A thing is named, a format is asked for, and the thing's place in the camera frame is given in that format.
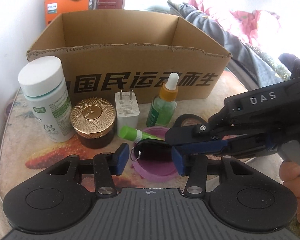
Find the person's right hand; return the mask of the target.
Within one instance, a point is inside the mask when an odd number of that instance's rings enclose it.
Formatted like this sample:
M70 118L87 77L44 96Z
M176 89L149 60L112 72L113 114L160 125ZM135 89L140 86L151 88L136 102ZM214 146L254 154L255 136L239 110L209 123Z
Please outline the person's right hand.
M291 161L282 162L279 177L283 181L283 185L291 190L297 198L297 219L300 222L300 166Z

